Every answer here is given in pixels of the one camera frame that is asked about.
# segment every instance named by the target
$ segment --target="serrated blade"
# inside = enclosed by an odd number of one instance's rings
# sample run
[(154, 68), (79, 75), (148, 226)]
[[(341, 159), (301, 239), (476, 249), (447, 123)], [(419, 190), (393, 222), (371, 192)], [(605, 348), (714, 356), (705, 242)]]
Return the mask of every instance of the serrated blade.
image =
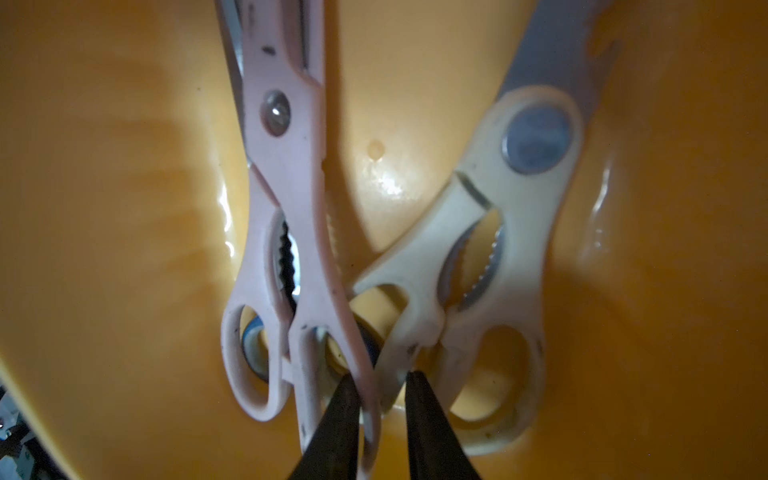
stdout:
[(488, 263), (485, 264), (485, 270), (480, 275), (469, 291), (464, 294), (462, 301), (458, 305), (459, 310), (469, 308), (474, 302), (476, 302), (485, 290), (488, 289), (488, 285), (491, 284), (491, 279), (496, 274), (498, 266), (501, 264), (502, 252), (504, 251), (504, 225), (501, 225), (496, 230), (495, 239), (492, 244), (491, 254), (488, 256)]
[(476, 223), (473, 224), (458, 238), (456, 243), (453, 244), (453, 247), (451, 247), (451, 251), (448, 253), (448, 256), (445, 258), (445, 262), (442, 264), (440, 276), (438, 276), (437, 280), (437, 300), (442, 306), (445, 306), (445, 304), (448, 302), (448, 297), (451, 294), (451, 280), (453, 278), (454, 272), (456, 271), (458, 259), (466, 247), (467, 241), (469, 241), (469, 237), (472, 236), (472, 232), (475, 231), (477, 225), (478, 224)]
[(301, 264), (299, 262), (299, 249), (296, 240), (290, 234), (288, 224), (283, 222), (280, 234), (280, 245), (277, 249), (277, 265), (279, 267), (277, 279), (280, 289), (288, 299), (293, 313), (296, 313), (296, 304), (301, 293)]

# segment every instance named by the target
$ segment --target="water droplet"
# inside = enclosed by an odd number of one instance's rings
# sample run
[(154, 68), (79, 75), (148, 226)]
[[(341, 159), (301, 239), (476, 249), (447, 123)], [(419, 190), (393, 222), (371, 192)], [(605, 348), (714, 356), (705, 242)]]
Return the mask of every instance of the water droplet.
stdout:
[(372, 161), (379, 161), (384, 156), (384, 144), (378, 140), (368, 144), (368, 156)]

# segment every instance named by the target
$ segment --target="yellow container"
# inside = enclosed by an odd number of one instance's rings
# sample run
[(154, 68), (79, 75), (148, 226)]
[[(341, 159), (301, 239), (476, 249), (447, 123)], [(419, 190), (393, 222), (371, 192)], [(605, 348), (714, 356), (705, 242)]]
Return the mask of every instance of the yellow container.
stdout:
[[(429, 206), (534, 6), (326, 2), (345, 280)], [(768, 475), (766, 21), (617, 0), (598, 22), (623, 49), (551, 242), (547, 392), (472, 459), (487, 480)], [(213, 2), (16, 2), (0, 45), (0, 376), (31, 424), (73, 479), (284, 478), (292, 402), (249, 419), (220, 358), (247, 181)], [(376, 476), (404, 478), (402, 414), (384, 429)]]

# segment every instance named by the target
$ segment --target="orange plastic surface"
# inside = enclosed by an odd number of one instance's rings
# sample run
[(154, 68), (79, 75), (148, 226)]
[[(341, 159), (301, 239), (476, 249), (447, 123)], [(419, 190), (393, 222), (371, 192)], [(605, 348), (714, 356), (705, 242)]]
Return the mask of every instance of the orange plastic surface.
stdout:
[[(326, 2), (345, 279), (429, 206), (534, 5)], [(73, 480), (286, 477), (292, 402), (249, 419), (219, 351), (247, 181), (213, 2), (0, 12), (3, 381)], [(766, 25), (761, 0), (598, 22), (623, 50), (551, 242), (548, 389), (486, 480), (768, 475)], [(405, 478), (384, 426), (376, 476)]]

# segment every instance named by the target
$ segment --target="white kitchen scissors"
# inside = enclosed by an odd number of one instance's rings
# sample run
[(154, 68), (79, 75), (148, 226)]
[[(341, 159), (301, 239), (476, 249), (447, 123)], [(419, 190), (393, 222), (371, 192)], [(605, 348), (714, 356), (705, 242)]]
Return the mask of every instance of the white kitchen scissors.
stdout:
[[(430, 379), (448, 410), (464, 386), (483, 335), (509, 326), (528, 344), (528, 382), (502, 420), (457, 429), (465, 451), (498, 450), (532, 422), (545, 388), (541, 277), (556, 214), (617, 53), (598, 58), (587, 40), (601, 0), (541, 0), (495, 103), (475, 130), (432, 208), (354, 283), (350, 296), (396, 285), (409, 303), (376, 363), (382, 410), (396, 400), (419, 350), (439, 345)], [(447, 285), (469, 232), (496, 209), (501, 229), (485, 275), (445, 311)]]
[[(221, 6), (232, 37), (228, 53), (236, 100), (240, 67), (235, 37), (242, 41), (238, 108), (250, 182), (243, 262), (221, 326), (227, 378), (243, 410), (262, 422), (280, 412), (293, 386), (304, 450), (322, 416), (328, 372), (319, 339), (330, 334), (361, 399), (365, 442), (359, 475), (364, 477), (376, 458), (381, 413), (372, 363), (336, 270), (326, 224), (323, 2), (243, 0)], [(238, 16), (241, 31), (237, 21), (226, 22)], [(301, 262), (295, 314), (292, 287), (280, 275), (284, 225)], [(240, 331), (246, 306), (258, 315), (246, 338), (263, 331), (269, 345), (261, 353), (250, 351), (248, 359)], [(254, 385), (259, 380), (253, 372), (268, 382), (266, 397)]]

